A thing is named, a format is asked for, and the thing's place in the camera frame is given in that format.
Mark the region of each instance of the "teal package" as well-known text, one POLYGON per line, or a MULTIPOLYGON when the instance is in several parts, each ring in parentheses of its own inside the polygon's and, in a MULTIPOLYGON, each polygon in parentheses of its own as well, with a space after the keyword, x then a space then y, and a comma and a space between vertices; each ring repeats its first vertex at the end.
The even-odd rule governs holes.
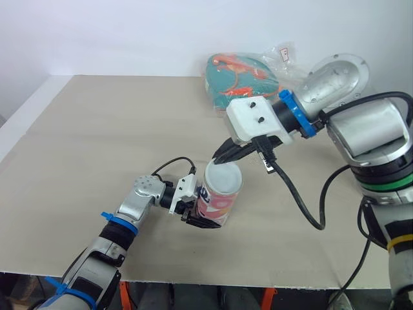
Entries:
POLYGON ((216 54, 208 59, 205 87, 219 110, 225 110, 234 98, 264 96, 271 100, 279 91, 277 77, 264 63, 236 54, 216 54))

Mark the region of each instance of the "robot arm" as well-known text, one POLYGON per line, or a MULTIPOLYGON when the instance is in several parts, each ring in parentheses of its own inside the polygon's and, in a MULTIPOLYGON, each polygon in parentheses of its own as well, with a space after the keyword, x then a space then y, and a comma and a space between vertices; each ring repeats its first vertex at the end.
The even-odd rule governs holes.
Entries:
MULTIPOLYGON (((214 157, 215 163, 225 163, 256 150, 272 173, 279 167, 273 148, 292 143, 295 132, 311 138, 327 127, 363 193, 368 237, 389 251, 390 286, 396 297, 413 292, 413 99, 400 92, 360 98, 367 81, 362 59, 334 55, 293 92, 282 91, 273 105, 264 97, 233 99, 226 116, 231 139, 214 157), (406 120, 389 100, 393 97, 408 103, 406 120), (335 108, 323 112, 331 106, 335 108)), ((322 223, 311 222, 324 229, 322 223)))
POLYGON ((75 259, 62 283, 51 278, 56 295, 39 306, 45 310, 106 309, 121 279, 126 252, 137 236, 152 205, 182 215, 181 220, 200 228, 218 228, 215 222, 192 216, 196 194, 195 168, 177 187, 156 176, 140 176, 115 213, 103 212, 108 223, 100 235, 75 259))
POLYGON ((115 213, 102 213, 108 223, 68 268, 62 283, 55 283, 56 295, 38 309, 107 308, 121 279, 117 268, 124 262, 150 206, 161 203, 165 189, 155 176, 139 177, 115 213))

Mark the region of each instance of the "green stripe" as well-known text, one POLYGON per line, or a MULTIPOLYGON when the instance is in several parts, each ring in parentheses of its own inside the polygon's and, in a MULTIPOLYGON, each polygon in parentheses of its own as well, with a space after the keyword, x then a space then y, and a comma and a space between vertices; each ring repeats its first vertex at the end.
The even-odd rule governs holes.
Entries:
POLYGON ((394 189, 398 189, 399 187, 406 186, 413 182, 413 174, 409 174, 408 176, 404 177, 401 180, 387 183, 387 184, 366 184, 360 182, 361 186, 365 189, 371 189, 372 191, 391 191, 394 189))

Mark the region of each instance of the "plastic bag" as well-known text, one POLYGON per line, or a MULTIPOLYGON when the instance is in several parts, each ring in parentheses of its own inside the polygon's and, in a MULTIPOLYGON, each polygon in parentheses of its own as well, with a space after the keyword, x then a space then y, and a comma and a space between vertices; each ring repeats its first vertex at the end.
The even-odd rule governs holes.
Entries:
POLYGON ((299 84, 305 73, 295 66, 292 43, 264 54, 215 54, 205 69, 205 88, 218 114, 235 98, 264 96, 278 99, 278 92, 299 84))

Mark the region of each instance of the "white bracket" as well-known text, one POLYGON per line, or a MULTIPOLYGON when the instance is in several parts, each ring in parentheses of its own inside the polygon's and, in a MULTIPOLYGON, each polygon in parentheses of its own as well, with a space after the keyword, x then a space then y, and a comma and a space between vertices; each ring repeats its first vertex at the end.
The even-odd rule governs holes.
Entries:
POLYGON ((182 198, 197 198, 196 181, 197 179, 195 174, 188 174, 178 181, 174 197, 172 197, 172 203, 169 208, 170 214, 175 213, 176 204, 180 202, 182 198))
POLYGON ((232 137, 234 141, 248 143, 252 138, 264 135, 275 135, 284 144, 293 141, 276 116, 271 103, 263 96, 231 100, 227 107, 227 118, 236 135, 232 137))

